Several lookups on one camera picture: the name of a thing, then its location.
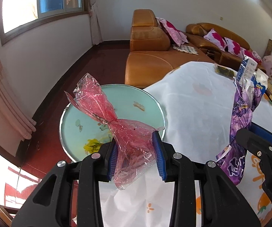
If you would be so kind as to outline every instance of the round table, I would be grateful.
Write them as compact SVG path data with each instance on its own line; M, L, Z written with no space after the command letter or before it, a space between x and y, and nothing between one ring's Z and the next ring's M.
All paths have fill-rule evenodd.
M164 142L171 143L192 161L205 163L229 144L229 127L235 85L214 71L214 64L189 62L168 73L145 89L161 105L166 116ZM252 121L272 132L272 105L262 98ZM239 190L260 219L272 205L261 188L264 176L259 159L247 153L244 177ZM173 183L164 183L156 165L129 185L117 190L113 183L100 183L105 226L164 226L170 221ZM197 201L200 202L196 184ZM201 226L197 205L197 226Z

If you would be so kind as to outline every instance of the plaid cloth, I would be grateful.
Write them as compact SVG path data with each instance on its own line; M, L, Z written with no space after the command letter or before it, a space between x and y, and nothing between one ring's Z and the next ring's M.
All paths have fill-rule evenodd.
M198 54L197 50L194 47L191 46L187 46L187 45L181 45L180 47L177 45L173 45L173 49L180 51L180 52L184 52L184 53L188 53L188 54Z

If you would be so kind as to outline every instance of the window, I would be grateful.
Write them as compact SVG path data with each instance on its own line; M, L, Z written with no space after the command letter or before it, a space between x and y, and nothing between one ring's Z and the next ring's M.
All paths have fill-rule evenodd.
M87 13L87 0L0 0L2 45L39 25Z

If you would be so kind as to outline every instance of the purple wrapper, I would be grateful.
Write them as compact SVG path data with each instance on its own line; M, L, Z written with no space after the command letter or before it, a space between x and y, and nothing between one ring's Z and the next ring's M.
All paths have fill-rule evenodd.
M230 124L229 142L230 144L216 156L217 164L232 180L235 185L241 182L245 168L245 156L247 150L237 144L235 141L236 133L241 128L249 129L253 117L253 111L261 101L261 90L250 85L247 89L246 81L240 85L235 80L236 92L234 97L234 105L232 109L232 119Z

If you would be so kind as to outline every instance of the sofa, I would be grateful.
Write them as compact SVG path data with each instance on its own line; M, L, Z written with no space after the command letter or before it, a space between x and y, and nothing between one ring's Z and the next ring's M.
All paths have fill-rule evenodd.
M220 50L215 44L203 38L211 29L214 29L222 37L227 37L239 43L239 45L246 50L252 51L249 43L245 39L243 39L236 33L229 31L228 29L211 23L198 23L188 25L186 27L187 38L193 45L199 48L211 59L216 61L216 63L218 63L219 65L227 66L238 71L239 66L242 62L241 58ZM265 72L265 69L261 65L258 65L258 68Z
M150 9L134 11L130 34L130 53L126 62L125 84L146 88L161 80L168 72L189 61L215 63L196 48L199 55L178 52L170 39L159 27Z

